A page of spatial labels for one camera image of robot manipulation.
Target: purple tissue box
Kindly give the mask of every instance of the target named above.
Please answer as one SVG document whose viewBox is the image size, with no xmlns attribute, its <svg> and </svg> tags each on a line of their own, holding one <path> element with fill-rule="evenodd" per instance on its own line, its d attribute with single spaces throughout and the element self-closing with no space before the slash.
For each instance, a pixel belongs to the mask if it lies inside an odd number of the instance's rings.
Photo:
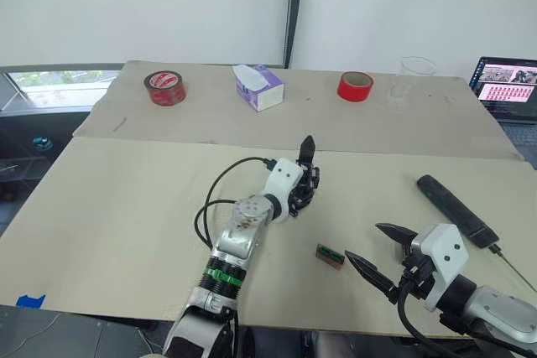
<svg viewBox="0 0 537 358">
<path fill-rule="evenodd" d="M 282 80 L 263 65 L 257 65 L 254 69 L 263 75 L 265 80 L 268 81 L 268 85 L 261 90 L 252 91 L 236 78 L 237 92 L 244 101 L 253 106 L 258 112 L 283 102 L 284 83 Z"/>
</svg>

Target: white wall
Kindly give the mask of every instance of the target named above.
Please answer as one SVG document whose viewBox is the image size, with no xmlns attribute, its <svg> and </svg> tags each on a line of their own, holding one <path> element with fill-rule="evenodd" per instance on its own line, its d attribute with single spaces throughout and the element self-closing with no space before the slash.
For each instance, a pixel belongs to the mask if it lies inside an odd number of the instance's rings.
<svg viewBox="0 0 537 358">
<path fill-rule="evenodd" d="M 0 0 L 0 65 L 281 64 L 287 0 Z"/>
<path fill-rule="evenodd" d="M 480 56 L 537 59 L 537 0 L 301 0 L 296 69 L 395 72 L 433 59 L 469 80 Z"/>
</svg>

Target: laptop screen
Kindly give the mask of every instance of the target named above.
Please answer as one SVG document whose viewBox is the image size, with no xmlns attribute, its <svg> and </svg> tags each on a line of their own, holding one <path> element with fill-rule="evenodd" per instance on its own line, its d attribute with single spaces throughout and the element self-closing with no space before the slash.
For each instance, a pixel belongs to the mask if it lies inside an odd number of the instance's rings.
<svg viewBox="0 0 537 358">
<path fill-rule="evenodd" d="M 537 60 L 482 57 L 470 87 L 494 117 L 537 122 Z"/>
</svg>

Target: white table surface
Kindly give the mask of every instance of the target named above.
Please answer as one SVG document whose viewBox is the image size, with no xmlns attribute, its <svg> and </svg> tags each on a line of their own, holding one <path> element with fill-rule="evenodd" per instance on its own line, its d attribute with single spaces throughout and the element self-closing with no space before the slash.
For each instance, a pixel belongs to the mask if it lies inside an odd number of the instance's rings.
<svg viewBox="0 0 537 358">
<path fill-rule="evenodd" d="M 143 79 L 159 70 L 182 74 L 183 102 L 151 102 Z M 418 80 L 409 109 L 394 112 L 384 102 L 393 75 L 372 74 L 370 97 L 353 103 L 336 93 L 341 72 L 272 71 L 285 83 L 284 103 L 255 112 L 229 66 L 131 61 L 75 136 L 293 149 L 310 133 L 320 150 L 522 159 L 461 78 Z"/>
<path fill-rule="evenodd" d="M 75 138 L 0 238 L 0 304 L 45 294 L 43 309 L 175 319 L 208 258 L 192 227 L 194 214 L 214 178 L 251 155 L 294 159 L 297 152 Z M 415 185 L 422 174 L 434 175 L 484 219 L 506 256 L 537 283 L 528 258 L 537 237 L 537 184 L 527 163 L 334 152 L 315 160 L 321 186 L 297 219 L 268 228 L 240 292 L 242 323 L 405 335 L 379 291 L 348 262 L 338 271 L 316 259 L 315 247 L 361 254 L 397 281 L 399 248 L 374 224 L 420 231 L 445 221 Z M 267 176 L 262 164 L 245 163 L 214 197 L 251 195 Z M 213 239 L 229 208 L 210 214 Z M 537 302 L 498 257 L 465 244 L 465 275 Z M 453 335 L 422 303 L 409 301 L 416 327 Z"/>
</svg>

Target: wire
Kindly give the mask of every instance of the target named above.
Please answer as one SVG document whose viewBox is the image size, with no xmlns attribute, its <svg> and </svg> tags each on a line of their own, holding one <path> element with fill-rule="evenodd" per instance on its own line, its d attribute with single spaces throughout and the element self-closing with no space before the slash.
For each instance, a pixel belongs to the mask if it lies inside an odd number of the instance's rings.
<svg viewBox="0 0 537 358">
<path fill-rule="evenodd" d="M 484 335 L 483 333 L 478 333 L 476 331 L 467 331 L 467 334 L 474 339 L 487 341 L 488 343 L 495 344 L 498 347 L 505 348 L 506 350 L 511 350 L 512 352 L 515 352 L 516 354 L 519 354 L 521 356 L 527 356 L 528 358 L 537 357 L 537 355 L 534 354 L 534 352 L 531 350 L 525 350 L 524 348 L 518 347 L 517 345 L 510 344 L 503 340 L 495 339 L 491 335 Z"/>
<path fill-rule="evenodd" d="M 218 199 L 218 200 L 213 200 L 212 202 L 209 203 L 208 206 L 211 206 L 211 205 L 217 205 L 217 204 L 220 204 L 220 203 L 228 203 L 228 204 L 233 204 L 235 203 L 236 200 L 229 200 L 229 199 Z M 198 220 L 200 219 L 200 215 L 201 213 L 206 209 L 205 206 L 201 207 L 199 209 L 199 211 L 197 212 L 196 214 L 196 217 L 194 219 L 194 230 L 196 231 L 196 235 L 198 235 L 198 238 L 201 239 L 201 241 L 203 243 L 205 243 L 207 245 L 207 247 L 209 249 L 211 249 L 211 246 L 209 245 L 209 242 L 207 241 L 207 239 L 201 234 L 200 232 L 200 226 L 198 225 Z"/>
<path fill-rule="evenodd" d="M 157 347 L 157 348 L 160 348 L 161 350 L 163 350 L 162 345 L 160 345 L 159 343 L 155 343 L 154 341 L 152 341 L 152 340 L 151 340 L 151 339 L 150 339 L 150 338 L 143 332 L 143 330 L 141 330 L 141 329 L 139 329 L 139 330 L 140 330 L 140 332 L 141 332 L 140 335 L 142 335 L 148 343 L 150 343 L 153 347 Z"/>
<path fill-rule="evenodd" d="M 431 348 L 434 352 L 440 354 L 441 356 L 447 356 L 450 358 L 461 358 L 460 355 L 455 354 L 454 352 L 448 350 L 447 348 L 443 347 L 440 344 L 435 343 L 433 340 L 428 339 L 424 335 L 422 335 L 410 322 L 409 319 L 406 317 L 406 313 L 404 312 L 404 304 L 406 303 L 406 299 L 409 296 L 410 291 L 414 287 L 413 283 L 406 283 L 401 288 L 401 293 L 399 294 L 399 297 L 397 299 L 397 312 L 399 314 L 399 318 L 401 319 L 401 323 L 403 326 L 411 333 L 421 344 L 428 346 Z"/>
<path fill-rule="evenodd" d="M 519 270 L 517 270 L 517 268 L 515 266 L 513 266 L 509 260 L 507 260 L 507 258 L 503 255 L 503 253 L 499 252 L 498 256 L 500 256 L 503 259 L 503 261 L 506 262 L 508 264 L 508 266 L 511 267 L 513 269 L 513 271 L 516 272 L 519 275 L 520 278 L 522 278 L 522 281 L 524 281 L 526 284 L 528 284 L 528 286 L 531 289 L 533 289 L 533 291 L 535 293 L 537 293 L 537 289 L 535 289 L 535 287 L 533 285 L 531 285 L 531 283 L 528 281 L 528 279 L 526 277 L 524 277 L 522 275 L 522 273 Z"/>
<path fill-rule="evenodd" d="M 10 356 L 10 355 L 13 355 L 15 352 L 17 352 L 18 350 L 20 350 L 21 348 L 24 347 L 24 345 L 26 344 L 26 342 L 30 339 L 33 339 L 34 337 L 38 336 L 38 335 L 41 335 L 43 334 L 45 331 L 47 331 L 48 329 L 50 329 L 54 323 L 56 323 L 56 320 L 58 320 L 58 318 L 62 315 L 63 313 L 61 314 L 57 314 L 53 319 L 52 321 L 47 324 L 42 330 L 38 331 L 37 333 L 34 333 L 32 335 L 29 335 L 28 337 L 26 337 L 22 343 L 20 343 L 20 345 L 14 349 L 14 350 L 11 350 L 9 351 L 8 353 L 4 354 L 4 355 L 0 355 L 0 358 L 5 358 L 6 356 Z"/>
<path fill-rule="evenodd" d="M 238 354 L 238 310 L 236 310 L 233 313 L 233 327 L 234 327 L 234 335 L 233 335 L 233 358 L 237 358 Z"/>
<path fill-rule="evenodd" d="M 97 353 L 99 352 L 99 345 L 101 344 L 101 337 L 102 337 L 102 331 L 104 330 L 104 326 L 101 326 L 101 331 L 99 331 L 99 337 L 97 337 L 97 344 L 95 345 L 95 352 L 93 353 L 93 358 L 97 357 Z"/>
<path fill-rule="evenodd" d="M 244 358 L 255 358 L 255 337 L 251 327 L 244 329 L 242 333 L 242 356 Z"/>
<path fill-rule="evenodd" d="M 261 157 L 248 157 L 248 158 L 239 159 L 236 163 L 232 163 L 220 175 L 218 175 L 218 178 L 216 178 L 216 180 L 212 183 L 211 188 L 209 189 L 209 193 L 207 194 L 207 197 L 205 199 L 205 205 L 203 209 L 203 230 L 205 231 L 206 244 L 211 249 L 212 249 L 212 240 L 211 240 L 211 236 L 209 235 L 209 225 L 207 224 L 207 207 L 209 207 L 209 201 L 211 200 L 212 191 L 216 188 L 216 184 L 218 184 L 220 179 L 222 179 L 225 174 L 227 174 L 229 171 L 234 169 L 239 164 L 246 163 L 247 161 L 261 161 L 267 166 L 269 166 L 269 164 L 271 163 L 270 160 L 266 158 L 261 158 Z"/>
<path fill-rule="evenodd" d="M 151 344 L 143 336 L 142 330 L 138 329 L 138 334 L 140 335 L 140 338 L 143 340 L 143 342 L 146 344 L 146 346 L 149 348 L 149 354 L 154 354 L 153 347 L 151 346 Z"/>
</svg>

